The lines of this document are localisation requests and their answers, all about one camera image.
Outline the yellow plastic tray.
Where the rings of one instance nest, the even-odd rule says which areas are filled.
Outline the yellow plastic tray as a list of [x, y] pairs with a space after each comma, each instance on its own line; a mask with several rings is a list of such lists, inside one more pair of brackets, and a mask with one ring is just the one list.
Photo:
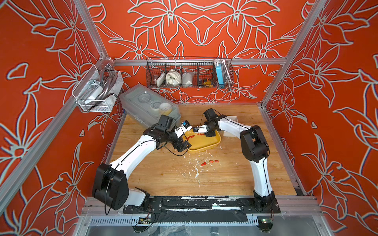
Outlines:
[[197, 153], [212, 149], [221, 142], [221, 136], [217, 131], [215, 136], [207, 137], [204, 133], [194, 133], [193, 130], [189, 130], [185, 133], [183, 139], [191, 144], [189, 153]]

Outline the yellow tape roll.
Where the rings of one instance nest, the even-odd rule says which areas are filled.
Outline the yellow tape roll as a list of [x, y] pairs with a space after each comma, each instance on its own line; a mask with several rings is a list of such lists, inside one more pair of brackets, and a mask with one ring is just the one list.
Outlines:
[[170, 103], [161, 103], [159, 106], [159, 112], [161, 115], [168, 116], [172, 112], [173, 106]]

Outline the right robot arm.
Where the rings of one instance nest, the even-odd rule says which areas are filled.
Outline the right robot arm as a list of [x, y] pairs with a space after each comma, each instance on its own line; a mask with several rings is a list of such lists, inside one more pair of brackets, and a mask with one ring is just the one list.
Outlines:
[[267, 168], [267, 158], [270, 147], [262, 129], [248, 126], [229, 119], [226, 115], [217, 114], [216, 110], [208, 109], [204, 112], [206, 121], [198, 129], [208, 137], [215, 135], [215, 131], [225, 131], [240, 139], [244, 157], [250, 162], [254, 176], [254, 206], [258, 212], [265, 211], [275, 204], [275, 194], [270, 183]]

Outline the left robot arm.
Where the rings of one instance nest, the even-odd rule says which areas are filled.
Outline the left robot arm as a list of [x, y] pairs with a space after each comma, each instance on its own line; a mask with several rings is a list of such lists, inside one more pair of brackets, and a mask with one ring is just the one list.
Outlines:
[[128, 180], [141, 161], [155, 150], [171, 143], [178, 152], [188, 151], [190, 143], [184, 135], [192, 129], [188, 121], [175, 126], [175, 119], [162, 115], [158, 122], [144, 130], [139, 140], [121, 157], [110, 164], [100, 164], [96, 170], [92, 196], [104, 208], [119, 210], [124, 206], [148, 207], [149, 195], [141, 189], [129, 188]]

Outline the clear lidded storage container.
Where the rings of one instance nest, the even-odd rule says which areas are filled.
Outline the clear lidded storage container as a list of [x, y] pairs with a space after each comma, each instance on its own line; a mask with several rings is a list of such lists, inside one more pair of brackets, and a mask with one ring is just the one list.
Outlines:
[[119, 96], [123, 109], [142, 126], [148, 128], [158, 123], [160, 116], [159, 106], [161, 103], [170, 103], [173, 108], [168, 115], [175, 119], [173, 125], [178, 124], [181, 114], [178, 105], [160, 96], [158, 93], [143, 85], [136, 85]]

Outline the blue box in basket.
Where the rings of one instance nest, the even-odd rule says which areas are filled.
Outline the blue box in basket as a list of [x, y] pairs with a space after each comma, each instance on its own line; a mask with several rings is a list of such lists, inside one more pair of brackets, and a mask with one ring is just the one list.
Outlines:
[[217, 75], [218, 85], [220, 87], [224, 86], [224, 78], [223, 78], [223, 62], [220, 59], [214, 60], [214, 67]]

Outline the white cloth in basket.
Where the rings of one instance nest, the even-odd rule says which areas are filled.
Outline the white cloth in basket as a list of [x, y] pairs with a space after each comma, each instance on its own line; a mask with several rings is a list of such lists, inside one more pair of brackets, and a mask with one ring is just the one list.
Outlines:
[[171, 69], [167, 72], [165, 80], [168, 85], [180, 85], [182, 83], [182, 76], [178, 71]]

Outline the clear wall-mounted bin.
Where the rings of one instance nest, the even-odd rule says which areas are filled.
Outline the clear wall-mounted bin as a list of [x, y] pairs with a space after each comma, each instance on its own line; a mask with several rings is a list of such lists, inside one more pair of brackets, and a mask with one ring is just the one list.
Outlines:
[[100, 69], [93, 65], [73, 89], [72, 97], [82, 113], [110, 113], [119, 100], [123, 84], [121, 72], [111, 65]]

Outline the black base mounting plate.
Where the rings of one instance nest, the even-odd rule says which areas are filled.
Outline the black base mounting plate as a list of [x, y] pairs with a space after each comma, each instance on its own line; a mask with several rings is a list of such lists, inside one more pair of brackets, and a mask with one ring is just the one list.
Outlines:
[[250, 214], [278, 214], [281, 209], [276, 199], [259, 202], [254, 197], [238, 196], [155, 196], [147, 207], [124, 206], [123, 213], [163, 213], [171, 211], [234, 210]]

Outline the white square box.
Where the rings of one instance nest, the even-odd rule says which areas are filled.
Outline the white square box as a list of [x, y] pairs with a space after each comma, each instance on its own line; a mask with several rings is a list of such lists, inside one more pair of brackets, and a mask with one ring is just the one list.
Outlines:
[[[232, 123], [231, 122], [227, 123], [228, 128], [235, 127], [234, 123], [238, 123], [238, 117], [237, 116], [228, 116], [227, 119], [232, 121]], [[234, 135], [234, 133], [230, 133], [228, 130], [223, 131], [223, 136], [224, 137], [234, 137], [234, 138], [236, 137], [236, 135]]]

